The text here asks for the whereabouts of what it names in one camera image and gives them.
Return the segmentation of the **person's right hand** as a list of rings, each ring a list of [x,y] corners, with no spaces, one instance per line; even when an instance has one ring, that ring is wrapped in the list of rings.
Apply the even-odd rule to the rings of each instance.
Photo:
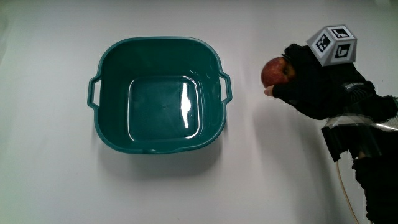
[[[294,77],[269,85],[264,93],[317,120],[345,112],[345,108],[375,95],[375,87],[356,69],[357,38],[343,24],[325,26],[305,45],[290,44],[282,58]]]

